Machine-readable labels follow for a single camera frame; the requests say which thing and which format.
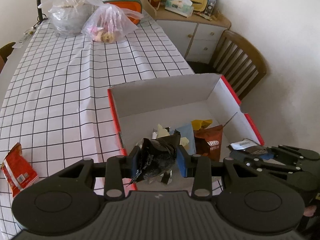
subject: red snack package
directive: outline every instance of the red snack package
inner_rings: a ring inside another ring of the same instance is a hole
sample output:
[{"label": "red snack package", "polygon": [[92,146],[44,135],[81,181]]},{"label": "red snack package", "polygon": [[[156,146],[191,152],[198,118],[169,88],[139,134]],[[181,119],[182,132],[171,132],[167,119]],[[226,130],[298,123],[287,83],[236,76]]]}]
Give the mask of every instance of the red snack package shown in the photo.
[{"label": "red snack package", "polygon": [[220,160],[223,126],[218,125],[209,129],[193,131],[195,135],[196,153],[208,156],[214,161]]},{"label": "red snack package", "polygon": [[1,169],[12,189],[12,197],[39,178],[31,165],[22,157],[20,143],[17,143],[4,158]]}]

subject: ribbed black surface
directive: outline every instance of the ribbed black surface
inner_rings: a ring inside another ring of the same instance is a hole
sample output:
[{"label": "ribbed black surface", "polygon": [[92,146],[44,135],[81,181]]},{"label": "ribbed black surface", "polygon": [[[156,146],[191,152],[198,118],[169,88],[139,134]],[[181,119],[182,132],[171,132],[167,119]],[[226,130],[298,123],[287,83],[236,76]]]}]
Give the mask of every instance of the ribbed black surface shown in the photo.
[{"label": "ribbed black surface", "polygon": [[301,240],[295,232],[256,236],[234,229],[209,202],[193,200],[186,192],[133,191],[129,198],[105,206],[94,223],[65,236],[36,236],[21,232],[17,240]]}]

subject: brown snack package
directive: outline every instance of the brown snack package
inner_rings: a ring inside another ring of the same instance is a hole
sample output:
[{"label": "brown snack package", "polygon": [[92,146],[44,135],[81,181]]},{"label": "brown snack package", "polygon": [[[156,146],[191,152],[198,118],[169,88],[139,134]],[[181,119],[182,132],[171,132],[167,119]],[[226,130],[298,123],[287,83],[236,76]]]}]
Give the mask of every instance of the brown snack package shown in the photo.
[{"label": "brown snack package", "polygon": [[195,135],[196,153],[208,156],[214,161],[220,160],[223,125],[209,129],[193,131]]}]

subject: white tablecloth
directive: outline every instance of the white tablecloth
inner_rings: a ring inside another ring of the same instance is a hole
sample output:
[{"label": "white tablecloth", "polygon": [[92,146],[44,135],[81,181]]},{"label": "white tablecloth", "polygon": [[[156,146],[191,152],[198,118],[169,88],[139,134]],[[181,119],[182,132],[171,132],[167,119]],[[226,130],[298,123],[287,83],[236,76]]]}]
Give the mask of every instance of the white tablecloth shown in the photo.
[{"label": "white tablecloth", "polygon": [[[193,71],[146,13],[139,29],[114,44],[84,35],[58,39],[48,21],[37,29],[12,77],[0,111],[0,160],[17,143],[40,179],[83,159],[105,162],[119,147],[109,109],[110,85]],[[102,179],[95,192],[103,194]],[[0,175],[4,239],[20,228]]]}]

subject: checkered tablecloth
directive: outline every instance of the checkered tablecloth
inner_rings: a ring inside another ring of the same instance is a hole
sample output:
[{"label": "checkered tablecloth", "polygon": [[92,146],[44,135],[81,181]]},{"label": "checkered tablecloth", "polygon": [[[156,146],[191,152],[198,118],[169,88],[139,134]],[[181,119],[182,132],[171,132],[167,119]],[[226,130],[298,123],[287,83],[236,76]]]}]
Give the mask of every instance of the checkered tablecloth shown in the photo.
[{"label": "checkered tablecloth", "polygon": [[[40,179],[83,159],[104,162],[119,147],[109,109],[110,85],[193,71],[146,13],[138,30],[114,44],[79,35],[57,38],[53,26],[37,29],[8,87],[0,111],[0,161],[17,143]],[[95,192],[103,194],[102,179]],[[0,228],[4,239],[20,228],[12,194],[0,175]]]}]

